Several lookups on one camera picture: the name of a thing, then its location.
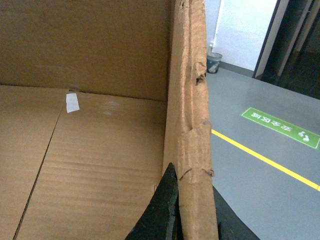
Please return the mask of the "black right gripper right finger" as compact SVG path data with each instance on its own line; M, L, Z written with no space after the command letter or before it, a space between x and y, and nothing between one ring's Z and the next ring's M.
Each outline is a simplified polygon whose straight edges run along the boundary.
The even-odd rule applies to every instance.
M219 191L212 186L219 240L259 240L260 238L236 215Z

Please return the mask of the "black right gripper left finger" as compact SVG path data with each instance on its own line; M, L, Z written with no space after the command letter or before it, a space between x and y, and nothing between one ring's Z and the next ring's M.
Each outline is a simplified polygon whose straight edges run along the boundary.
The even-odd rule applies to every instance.
M127 240L174 240L179 215L178 178L170 162L145 211L125 237Z

